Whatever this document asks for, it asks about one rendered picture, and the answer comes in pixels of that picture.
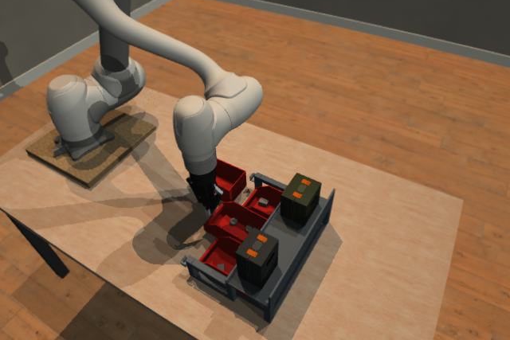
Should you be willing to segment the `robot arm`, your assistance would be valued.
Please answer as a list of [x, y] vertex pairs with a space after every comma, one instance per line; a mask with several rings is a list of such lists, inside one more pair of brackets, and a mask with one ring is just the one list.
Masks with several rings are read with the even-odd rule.
[[206, 100], [201, 96], [179, 100], [173, 128], [186, 170], [196, 175], [211, 172], [218, 162], [216, 146], [260, 107], [263, 89], [259, 82], [226, 72], [199, 50], [133, 20], [131, 0], [73, 1], [99, 25], [100, 56], [90, 76], [58, 76], [46, 89], [49, 115], [60, 134], [54, 138], [59, 144], [52, 153], [67, 151], [78, 161], [115, 138], [101, 128], [101, 119], [136, 97], [146, 83], [142, 66], [129, 57], [132, 45], [184, 65], [201, 77]]

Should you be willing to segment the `black case with orange latches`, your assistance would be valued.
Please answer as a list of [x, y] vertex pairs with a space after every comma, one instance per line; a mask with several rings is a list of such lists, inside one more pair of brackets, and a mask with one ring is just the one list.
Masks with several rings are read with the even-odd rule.
[[253, 227], [236, 254], [237, 273], [260, 289], [278, 264], [279, 240]]

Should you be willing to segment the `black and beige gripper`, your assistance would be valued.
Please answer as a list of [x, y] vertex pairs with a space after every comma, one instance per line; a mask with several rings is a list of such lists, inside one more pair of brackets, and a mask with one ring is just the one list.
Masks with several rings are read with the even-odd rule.
[[[202, 202], [206, 213], [206, 219], [208, 220], [215, 212], [214, 209], [220, 202], [221, 197], [219, 196], [222, 196], [225, 192], [224, 189], [218, 188], [218, 184], [216, 182], [216, 167], [208, 174], [195, 175], [189, 173], [189, 175], [190, 176], [186, 179], [186, 181], [189, 183], [198, 202]], [[215, 194], [213, 190], [215, 190]]]

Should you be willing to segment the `grey metal shelf rack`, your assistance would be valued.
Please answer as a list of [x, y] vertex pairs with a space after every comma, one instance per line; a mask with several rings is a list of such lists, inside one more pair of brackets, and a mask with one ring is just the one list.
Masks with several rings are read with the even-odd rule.
[[[282, 192], [287, 187], [258, 172], [249, 177], [249, 180], [254, 182], [255, 189], [262, 186], [262, 182]], [[261, 309], [264, 311], [264, 320], [271, 323], [329, 222], [334, 195], [335, 189], [328, 199], [320, 196], [319, 204], [305, 226], [282, 217], [281, 202], [274, 209], [261, 231], [279, 239], [278, 264], [262, 289], [239, 277], [237, 264], [226, 277], [192, 256], [185, 255], [180, 263], [188, 268], [190, 276], [233, 302], [239, 296]]]

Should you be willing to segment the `olive green tool case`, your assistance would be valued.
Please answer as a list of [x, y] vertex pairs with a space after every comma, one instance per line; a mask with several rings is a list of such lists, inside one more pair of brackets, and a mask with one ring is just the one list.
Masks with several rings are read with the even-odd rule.
[[319, 204], [321, 185], [296, 173], [280, 196], [280, 215], [305, 226]]

